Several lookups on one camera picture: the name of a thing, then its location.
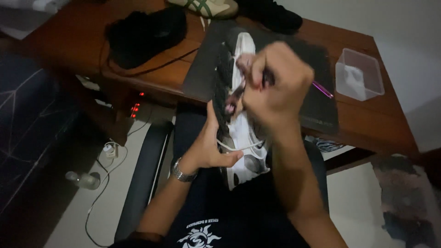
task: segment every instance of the white floor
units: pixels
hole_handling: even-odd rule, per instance
[[[147,120],[150,111],[151,107],[149,105],[141,106],[138,116],[142,120]],[[113,237],[141,144],[150,123],[159,119],[172,120],[173,116],[173,110],[154,106],[148,124],[128,138],[126,143],[128,149],[127,158],[120,167],[112,172],[109,185],[95,204],[89,218],[89,233],[98,244],[108,246],[113,243]],[[136,121],[131,130],[138,129],[144,123],[143,121]],[[164,165],[170,164],[172,158],[172,140],[173,138],[170,140]],[[324,154],[324,158],[329,159],[351,148],[345,147],[344,149]],[[125,149],[120,149],[119,158],[109,168],[120,163],[124,156]],[[110,161],[103,156],[100,157],[100,161],[104,166],[110,164]],[[99,172],[101,178],[105,177],[105,172],[97,163],[95,163],[90,172]],[[158,188],[161,188],[165,183],[167,175],[168,168],[163,166]],[[331,218],[349,247],[403,247],[403,244],[400,242],[392,241],[390,236],[381,228],[381,225],[384,224],[380,207],[381,189],[370,163],[329,175],[327,179]],[[45,245],[46,248],[96,247],[87,237],[84,229],[87,211],[96,195],[97,191],[78,190],[48,239]]]

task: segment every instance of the person's left hand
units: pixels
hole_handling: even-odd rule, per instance
[[[199,136],[179,162],[179,170],[191,175],[199,168],[232,167],[242,156],[242,151],[221,154],[217,149],[216,134],[219,129],[212,101],[207,104],[207,121]]]

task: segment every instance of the hand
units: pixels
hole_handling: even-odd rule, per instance
[[[242,156],[242,151],[221,154],[217,149],[216,134],[219,129],[213,103],[207,104],[207,121],[190,149],[182,157],[179,169],[191,175],[199,168],[232,167]]]
[[[274,74],[274,86],[262,86],[264,68]],[[313,69],[286,43],[275,42],[253,58],[245,75],[242,103],[246,109],[273,135],[283,135],[293,127],[299,129],[299,111],[314,79]]]

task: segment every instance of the sleeve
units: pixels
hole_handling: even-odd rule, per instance
[[[145,239],[125,239],[118,241],[109,248],[157,248],[162,247],[161,243],[155,243]]]

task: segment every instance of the black t-shirt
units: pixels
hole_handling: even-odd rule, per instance
[[[162,243],[128,239],[112,247],[307,247],[273,185],[267,173],[229,191],[218,168],[201,169]]]

